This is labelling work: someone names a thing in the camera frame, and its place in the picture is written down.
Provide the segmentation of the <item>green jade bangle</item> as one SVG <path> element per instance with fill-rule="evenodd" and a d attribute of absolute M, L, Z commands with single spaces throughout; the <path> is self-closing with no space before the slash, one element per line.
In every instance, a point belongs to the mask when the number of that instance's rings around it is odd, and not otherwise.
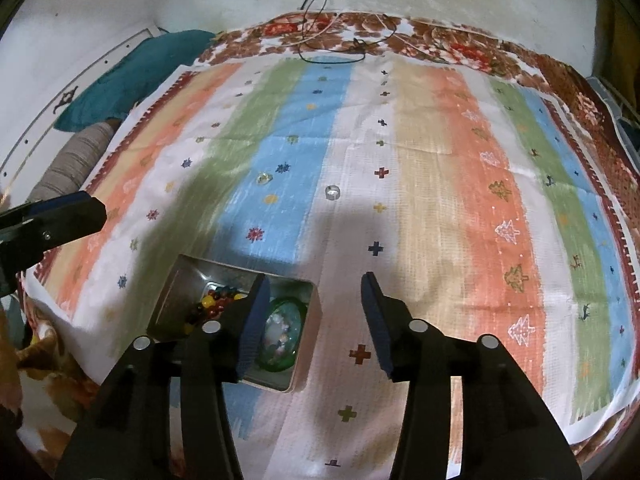
<path fill-rule="evenodd" d="M 259 368 L 279 373 L 295 364 L 306 313 L 306 304 L 295 297 L 283 296 L 271 301 L 256 358 Z"/>

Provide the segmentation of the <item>grey striped rolled cloth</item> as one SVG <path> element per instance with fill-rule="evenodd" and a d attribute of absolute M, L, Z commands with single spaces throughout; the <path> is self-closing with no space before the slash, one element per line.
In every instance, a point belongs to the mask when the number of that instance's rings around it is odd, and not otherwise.
<path fill-rule="evenodd" d="M 107 118 L 76 132 L 52 160 L 27 197 L 27 203 L 79 191 L 121 124 L 118 118 Z"/>

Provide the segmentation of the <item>teal pillow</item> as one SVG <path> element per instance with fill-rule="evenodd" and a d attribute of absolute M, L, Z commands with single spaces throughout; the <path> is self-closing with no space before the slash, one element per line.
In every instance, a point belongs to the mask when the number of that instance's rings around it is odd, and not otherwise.
<path fill-rule="evenodd" d="M 104 119 L 124 120 L 179 66 L 191 65 L 215 35 L 191 29 L 145 39 L 134 50 L 73 99 L 54 124 L 79 132 Z"/>

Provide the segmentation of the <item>silver metal tin box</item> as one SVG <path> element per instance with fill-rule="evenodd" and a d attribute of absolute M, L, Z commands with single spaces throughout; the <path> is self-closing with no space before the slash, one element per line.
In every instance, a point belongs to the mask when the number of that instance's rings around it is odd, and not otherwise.
<path fill-rule="evenodd" d="M 321 307 L 317 287 L 287 276 L 180 255 L 160 292 L 148 331 L 161 341 L 213 337 L 237 382 L 290 392 L 304 381 Z"/>

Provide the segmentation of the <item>clear plastic storage bin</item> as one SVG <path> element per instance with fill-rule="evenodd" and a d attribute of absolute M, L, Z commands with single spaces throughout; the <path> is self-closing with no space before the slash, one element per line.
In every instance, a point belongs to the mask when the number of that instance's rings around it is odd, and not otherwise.
<path fill-rule="evenodd" d="M 639 170 L 639 114 L 608 81 L 590 76 L 587 82 L 610 110 L 616 136 L 632 166 Z"/>

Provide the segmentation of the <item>mustard hanging garment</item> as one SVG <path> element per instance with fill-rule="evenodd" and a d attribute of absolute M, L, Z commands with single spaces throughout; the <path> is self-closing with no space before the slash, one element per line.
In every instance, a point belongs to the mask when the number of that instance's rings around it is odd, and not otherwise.
<path fill-rule="evenodd" d="M 597 0 L 593 73 L 639 111 L 639 27 L 618 0 Z"/>

